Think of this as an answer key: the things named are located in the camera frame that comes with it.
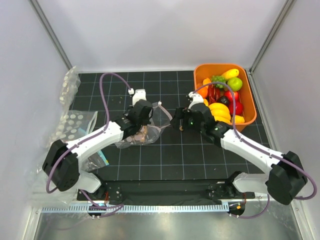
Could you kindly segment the pink dotted zip bag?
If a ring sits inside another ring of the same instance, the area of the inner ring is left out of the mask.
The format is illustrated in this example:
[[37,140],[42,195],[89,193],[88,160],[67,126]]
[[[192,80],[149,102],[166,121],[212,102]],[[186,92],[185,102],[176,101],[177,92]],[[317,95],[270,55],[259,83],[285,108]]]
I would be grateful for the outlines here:
[[144,146],[155,143],[166,127],[170,125],[172,115],[162,106],[162,102],[152,104],[153,115],[150,124],[142,126],[133,136],[128,136],[124,140],[115,143],[118,149],[125,149],[131,146]]

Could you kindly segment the yellow lemon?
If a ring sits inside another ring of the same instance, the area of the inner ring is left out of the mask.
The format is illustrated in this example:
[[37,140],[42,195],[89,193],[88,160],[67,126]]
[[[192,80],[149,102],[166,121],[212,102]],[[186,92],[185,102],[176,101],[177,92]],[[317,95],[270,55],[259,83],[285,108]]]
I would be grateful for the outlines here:
[[233,118],[232,118],[232,123],[235,123],[236,125],[237,124],[243,124],[245,123],[245,118],[241,115],[235,115]]

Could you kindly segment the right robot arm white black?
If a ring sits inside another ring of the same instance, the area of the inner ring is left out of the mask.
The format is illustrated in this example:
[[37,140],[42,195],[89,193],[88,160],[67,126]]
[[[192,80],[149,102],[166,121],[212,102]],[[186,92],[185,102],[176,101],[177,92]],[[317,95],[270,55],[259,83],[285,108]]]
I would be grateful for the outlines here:
[[272,150],[240,134],[230,124],[215,120],[204,103],[176,108],[170,124],[177,130],[199,132],[207,142],[237,154],[262,171],[261,174],[235,173],[229,177],[225,192],[230,198],[255,192],[268,194],[283,205],[303,199],[298,194],[308,178],[296,153]]

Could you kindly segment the green apple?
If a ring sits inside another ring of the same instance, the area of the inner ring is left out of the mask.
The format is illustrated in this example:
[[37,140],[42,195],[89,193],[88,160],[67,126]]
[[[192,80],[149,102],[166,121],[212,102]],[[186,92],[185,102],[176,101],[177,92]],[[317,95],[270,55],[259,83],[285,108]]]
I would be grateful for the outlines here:
[[227,85],[231,88],[233,92],[237,92],[242,88],[243,82],[238,77],[232,77],[227,81]]

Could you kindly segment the brown longan cluster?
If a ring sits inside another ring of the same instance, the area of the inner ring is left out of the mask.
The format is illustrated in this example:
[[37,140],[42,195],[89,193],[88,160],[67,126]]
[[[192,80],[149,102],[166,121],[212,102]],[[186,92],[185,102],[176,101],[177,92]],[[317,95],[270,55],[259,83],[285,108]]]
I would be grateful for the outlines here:
[[130,145],[149,144],[151,142],[151,138],[149,136],[149,127],[147,125],[142,126],[135,135],[128,136],[125,139],[125,142]]

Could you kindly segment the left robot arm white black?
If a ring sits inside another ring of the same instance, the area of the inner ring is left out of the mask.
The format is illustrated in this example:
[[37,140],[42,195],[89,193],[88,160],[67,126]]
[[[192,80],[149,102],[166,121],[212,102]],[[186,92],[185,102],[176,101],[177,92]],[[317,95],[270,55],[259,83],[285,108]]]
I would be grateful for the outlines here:
[[60,139],[53,142],[42,165],[48,176],[46,191],[51,194],[75,187],[88,192],[94,200],[104,198],[106,188],[103,180],[94,173],[81,170],[82,162],[107,146],[135,135],[151,123],[152,115],[153,105],[141,99],[126,113],[84,137],[67,143]]

